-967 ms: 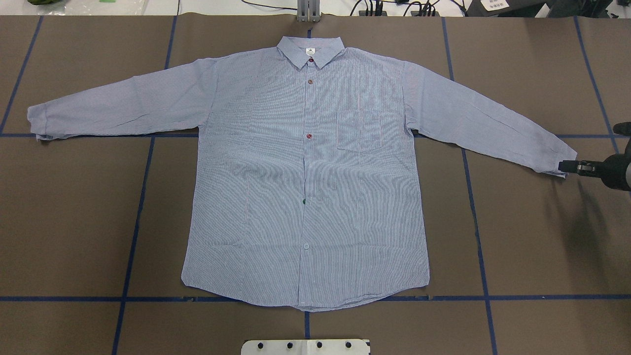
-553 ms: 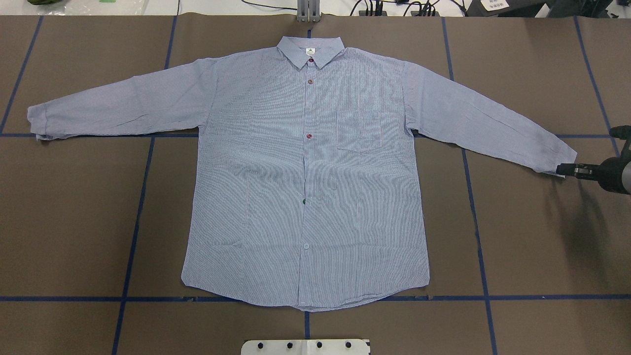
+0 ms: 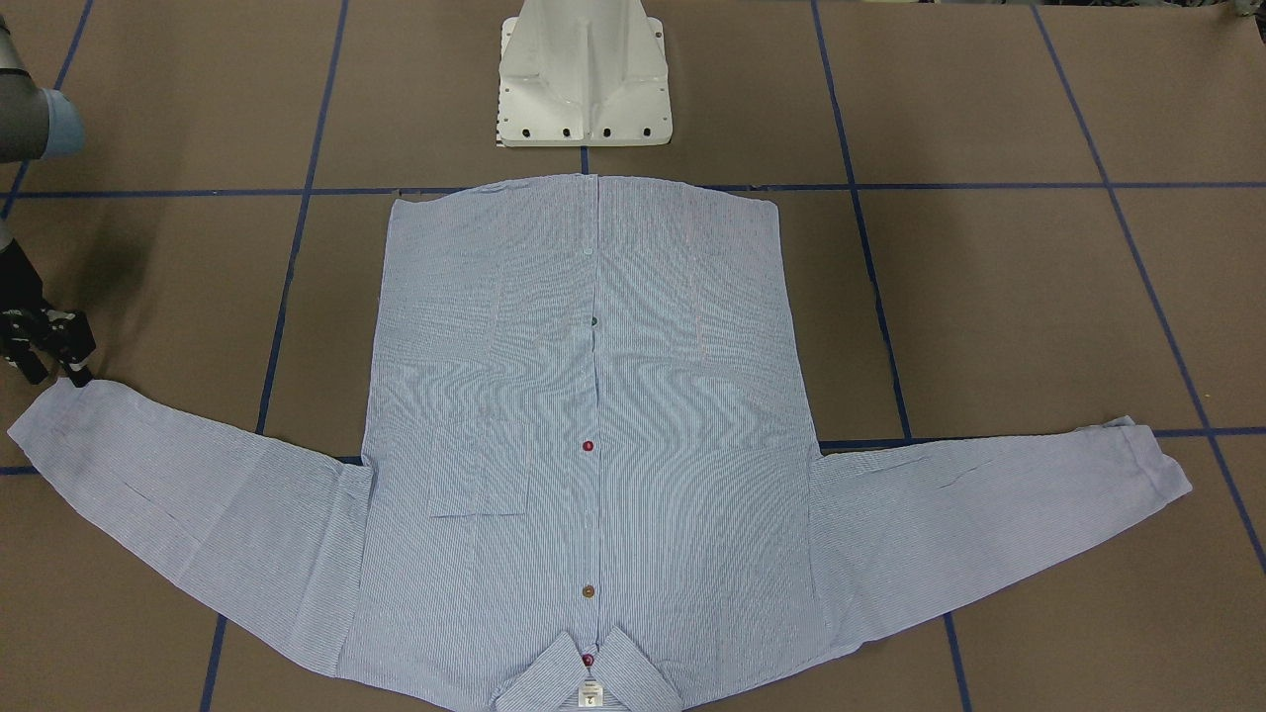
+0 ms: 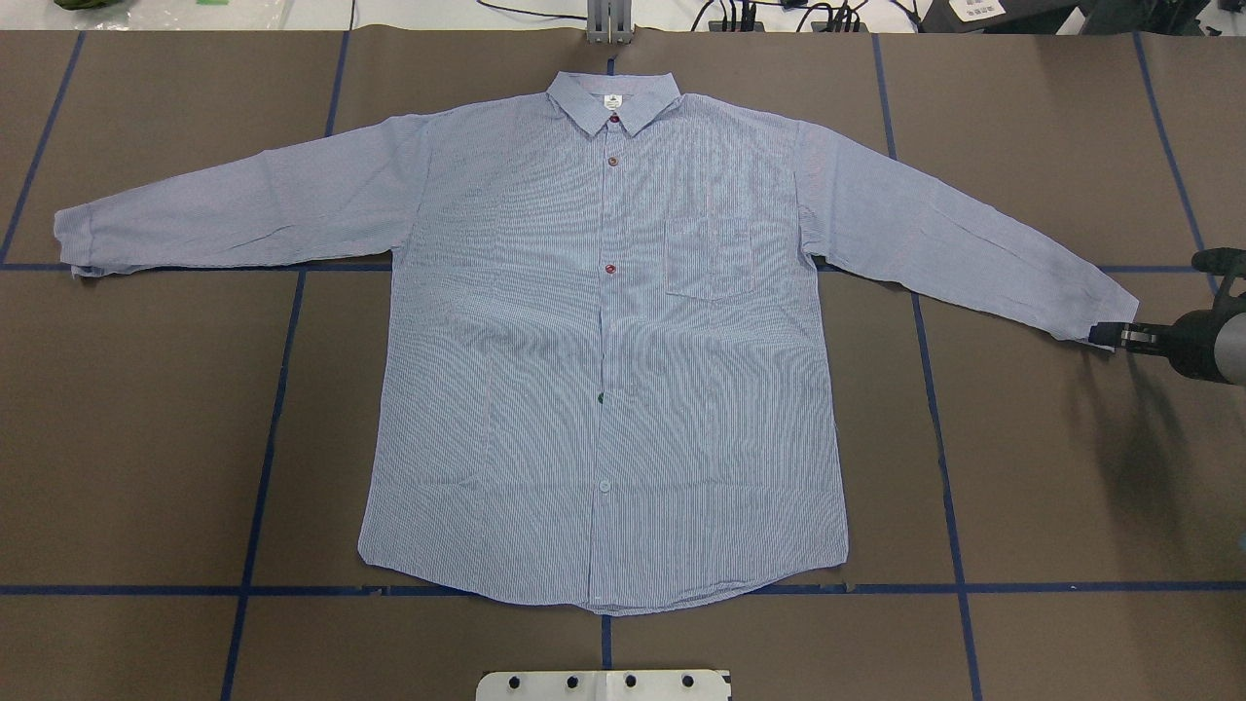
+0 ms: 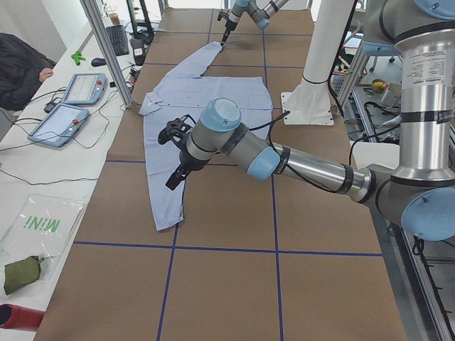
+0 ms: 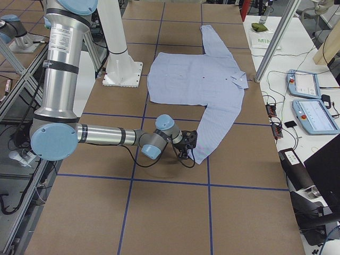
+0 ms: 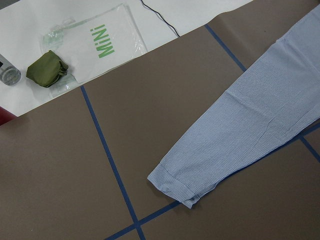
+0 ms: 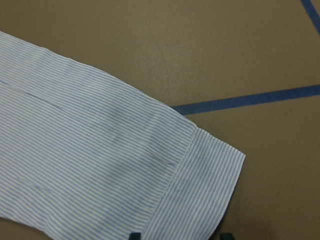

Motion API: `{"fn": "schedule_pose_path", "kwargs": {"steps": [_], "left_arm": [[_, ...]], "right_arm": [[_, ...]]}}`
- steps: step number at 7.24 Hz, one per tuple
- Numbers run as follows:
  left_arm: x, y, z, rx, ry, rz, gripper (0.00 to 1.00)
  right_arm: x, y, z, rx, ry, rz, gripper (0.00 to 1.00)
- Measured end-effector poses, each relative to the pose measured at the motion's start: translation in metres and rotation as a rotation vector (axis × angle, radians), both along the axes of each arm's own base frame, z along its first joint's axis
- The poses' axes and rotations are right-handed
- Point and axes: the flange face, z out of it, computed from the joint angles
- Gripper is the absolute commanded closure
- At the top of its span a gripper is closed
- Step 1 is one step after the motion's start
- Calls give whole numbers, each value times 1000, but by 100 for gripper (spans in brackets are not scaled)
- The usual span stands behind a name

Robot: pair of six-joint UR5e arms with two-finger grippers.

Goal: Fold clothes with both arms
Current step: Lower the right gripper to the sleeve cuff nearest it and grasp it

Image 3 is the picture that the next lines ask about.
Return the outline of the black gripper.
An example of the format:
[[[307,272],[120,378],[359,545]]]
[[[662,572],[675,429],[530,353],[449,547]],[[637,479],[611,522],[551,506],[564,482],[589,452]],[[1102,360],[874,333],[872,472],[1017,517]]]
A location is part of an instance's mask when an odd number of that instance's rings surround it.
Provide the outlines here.
[[[46,302],[44,281],[16,239],[3,239],[1,251],[1,353],[27,383],[49,378],[41,353],[62,369],[75,388],[92,383],[86,364],[96,341],[84,310],[56,310]]]

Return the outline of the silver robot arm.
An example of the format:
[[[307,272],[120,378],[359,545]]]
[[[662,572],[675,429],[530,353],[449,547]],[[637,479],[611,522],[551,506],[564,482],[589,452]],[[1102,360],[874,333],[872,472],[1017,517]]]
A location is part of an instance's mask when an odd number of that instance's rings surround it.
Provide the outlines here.
[[[1,23],[1,162],[70,156],[84,147],[80,113],[62,92],[32,79]],[[49,356],[76,388],[92,380],[87,361],[96,341],[84,310],[58,310],[46,300],[46,284],[8,226],[1,226],[1,352],[3,361],[27,383],[39,385],[51,375]]]

